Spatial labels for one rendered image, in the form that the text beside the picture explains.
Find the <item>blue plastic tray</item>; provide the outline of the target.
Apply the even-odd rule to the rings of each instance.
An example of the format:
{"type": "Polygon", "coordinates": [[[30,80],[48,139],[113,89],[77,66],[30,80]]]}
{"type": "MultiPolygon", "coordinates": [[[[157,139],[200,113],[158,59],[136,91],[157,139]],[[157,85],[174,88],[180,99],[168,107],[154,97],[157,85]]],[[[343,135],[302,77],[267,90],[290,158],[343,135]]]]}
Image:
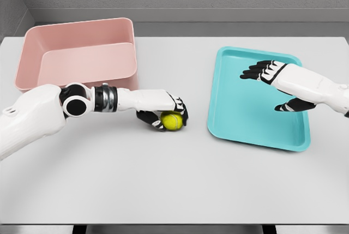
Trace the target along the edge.
{"type": "Polygon", "coordinates": [[[275,106],[291,96],[240,75],[263,60],[277,60],[301,66],[292,55],[222,47],[214,69],[207,127],[215,137],[287,151],[301,152],[310,146],[307,112],[278,112],[275,106]]]}

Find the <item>pink plastic basket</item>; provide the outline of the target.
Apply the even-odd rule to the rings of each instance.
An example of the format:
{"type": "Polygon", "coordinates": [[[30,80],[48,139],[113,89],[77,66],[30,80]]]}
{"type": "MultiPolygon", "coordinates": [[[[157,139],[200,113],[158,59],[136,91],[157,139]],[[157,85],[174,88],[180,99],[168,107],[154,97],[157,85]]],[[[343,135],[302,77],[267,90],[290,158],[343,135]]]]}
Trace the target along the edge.
{"type": "Polygon", "coordinates": [[[44,84],[139,88],[133,22],[128,18],[30,28],[14,80],[26,92],[44,84]]]}

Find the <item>yellow tennis ball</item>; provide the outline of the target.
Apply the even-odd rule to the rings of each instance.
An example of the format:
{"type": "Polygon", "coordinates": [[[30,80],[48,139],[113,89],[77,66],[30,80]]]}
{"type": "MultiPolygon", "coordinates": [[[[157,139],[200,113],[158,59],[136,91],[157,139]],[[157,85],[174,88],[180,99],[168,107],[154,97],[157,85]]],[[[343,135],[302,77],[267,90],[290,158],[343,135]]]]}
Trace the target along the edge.
{"type": "Polygon", "coordinates": [[[164,127],[170,131],[179,130],[183,126],[183,118],[179,112],[164,111],[160,115],[160,120],[164,127]]]}

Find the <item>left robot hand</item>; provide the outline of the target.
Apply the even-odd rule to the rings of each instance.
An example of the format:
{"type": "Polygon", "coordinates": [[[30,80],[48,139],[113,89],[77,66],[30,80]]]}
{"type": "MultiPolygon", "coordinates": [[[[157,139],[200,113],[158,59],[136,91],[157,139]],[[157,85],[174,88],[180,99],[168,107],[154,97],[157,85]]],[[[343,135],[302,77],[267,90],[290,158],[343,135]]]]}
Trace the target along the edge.
{"type": "Polygon", "coordinates": [[[163,89],[142,89],[136,105],[136,117],[160,131],[167,131],[156,112],[178,112],[186,126],[189,118],[188,110],[183,100],[163,89]]]}

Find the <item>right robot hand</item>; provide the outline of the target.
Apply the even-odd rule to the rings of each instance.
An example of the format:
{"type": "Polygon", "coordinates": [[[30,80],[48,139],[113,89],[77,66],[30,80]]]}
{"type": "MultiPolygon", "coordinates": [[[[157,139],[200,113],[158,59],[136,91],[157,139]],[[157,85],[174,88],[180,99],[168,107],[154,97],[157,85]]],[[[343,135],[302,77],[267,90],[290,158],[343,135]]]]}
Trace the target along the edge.
{"type": "Polygon", "coordinates": [[[301,112],[314,109],[320,98],[316,86],[321,76],[295,64],[278,61],[259,61],[243,71],[241,79],[262,81],[277,90],[294,96],[275,107],[275,111],[301,112]]]}

